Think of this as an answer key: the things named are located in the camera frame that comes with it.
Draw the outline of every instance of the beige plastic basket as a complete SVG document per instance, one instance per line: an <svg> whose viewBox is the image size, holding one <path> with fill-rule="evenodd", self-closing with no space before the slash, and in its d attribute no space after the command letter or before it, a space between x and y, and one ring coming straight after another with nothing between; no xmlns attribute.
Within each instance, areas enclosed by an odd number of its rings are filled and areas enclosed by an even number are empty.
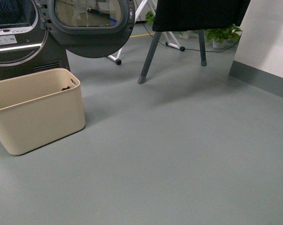
<svg viewBox="0 0 283 225"><path fill-rule="evenodd" d="M0 81L0 142L10 154L21 155L84 127L80 81L68 70Z"/></svg>

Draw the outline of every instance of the black cable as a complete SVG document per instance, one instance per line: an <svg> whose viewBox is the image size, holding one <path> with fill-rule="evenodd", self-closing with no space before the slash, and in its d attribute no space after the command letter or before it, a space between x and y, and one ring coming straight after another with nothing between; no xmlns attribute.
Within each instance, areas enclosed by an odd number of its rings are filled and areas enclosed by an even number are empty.
<svg viewBox="0 0 283 225"><path fill-rule="evenodd" d="M142 23L142 25L143 25L144 28L146 29L147 33L148 33L152 38L154 38L154 37L151 35L151 33L149 32L149 30L146 28L145 24ZM240 38L241 38L241 35L239 36L238 41L237 41L234 45L232 45L231 47L226 48L226 49L224 49L224 50L222 50L222 51L205 51L205 52L207 52L207 53L221 53L221 52L222 52L222 53L223 53L223 52L225 52L225 51L227 51L227 50L233 48L234 46L236 46L236 45L239 43ZM165 46L165 47L173 48L173 47L171 47L171 46L169 46L169 45L163 44L163 43L160 42L160 41L159 41L159 43L160 43L161 45ZM192 51L200 52L199 49L193 49L193 48L185 48L185 50L192 50Z"/></svg>

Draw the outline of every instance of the black cloth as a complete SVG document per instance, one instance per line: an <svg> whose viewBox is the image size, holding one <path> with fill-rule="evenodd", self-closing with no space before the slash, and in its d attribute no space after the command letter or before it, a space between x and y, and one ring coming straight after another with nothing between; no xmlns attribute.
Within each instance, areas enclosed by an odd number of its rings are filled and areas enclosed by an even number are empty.
<svg viewBox="0 0 283 225"><path fill-rule="evenodd" d="M153 31L240 26L250 0L158 0Z"/></svg>

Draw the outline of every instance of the chair leg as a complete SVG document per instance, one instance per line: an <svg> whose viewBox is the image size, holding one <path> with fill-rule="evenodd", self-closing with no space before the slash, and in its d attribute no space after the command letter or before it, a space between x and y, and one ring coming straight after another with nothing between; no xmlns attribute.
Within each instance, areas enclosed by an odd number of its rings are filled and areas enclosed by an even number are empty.
<svg viewBox="0 0 283 225"><path fill-rule="evenodd" d="M143 68L142 68L142 71L141 71L141 75L139 76L139 79L138 79L138 84L142 84L146 80L146 75L147 75L147 72L149 71L149 68L150 68L151 62L153 60L157 45L159 43L159 39L161 37L161 34L162 34L161 32L156 32L154 37L153 37L149 52L147 53L145 63L143 65Z"/></svg>
<svg viewBox="0 0 283 225"><path fill-rule="evenodd" d="M207 66L207 60L206 60L204 30L199 30L199 49L201 53L201 65L205 67Z"/></svg>

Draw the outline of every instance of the open door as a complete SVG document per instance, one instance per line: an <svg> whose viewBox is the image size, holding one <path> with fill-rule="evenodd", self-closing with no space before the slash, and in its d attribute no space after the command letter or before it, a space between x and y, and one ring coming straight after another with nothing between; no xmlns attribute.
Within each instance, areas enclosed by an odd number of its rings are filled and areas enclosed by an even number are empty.
<svg viewBox="0 0 283 225"><path fill-rule="evenodd" d="M70 52L101 58L118 51L135 21L133 0L34 0L44 27Z"/></svg>

